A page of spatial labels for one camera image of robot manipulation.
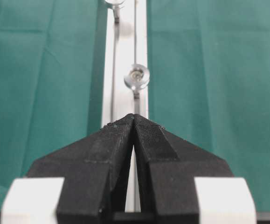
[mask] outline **green fabric background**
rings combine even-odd
[[[150,118],[226,159],[270,211],[270,0],[148,0]],[[31,162],[100,128],[106,10],[0,0],[0,206]]]
[[[34,159],[100,128],[101,3],[0,0],[0,206]]]
[[[270,0],[148,0],[150,119],[226,159],[270,211]]]

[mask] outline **screw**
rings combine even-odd
[[[133,64],[130,72],[125,75],[124,80],[126,86],[137,93],[148,85],[149,77],[148,68],[141,64]]]
[[[120,17],[120,9],[123,7],[123,3],[125,0],[105,0],[108,8],[111,8],[114,13],[115,22],[119,22]]]

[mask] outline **aluminum rail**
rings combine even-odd
[[[102,126],[137,113],[148,118],[146,0],[105,0],[108,5]],[[140,211],[132,153],[125,211]]]

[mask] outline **white plastic pad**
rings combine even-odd
[[[256,224],[254,201],[244,178],[194,179],[200,224]]]
[[[1,224],[57,224],[63,177],[15,179],[1,209]]]

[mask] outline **white block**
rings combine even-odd
[[[1,224],[57,224],[63,177],[15,179],[1,209]]]
[[[195,177],[200,224],[256,224],[256,209],[244,178]]]

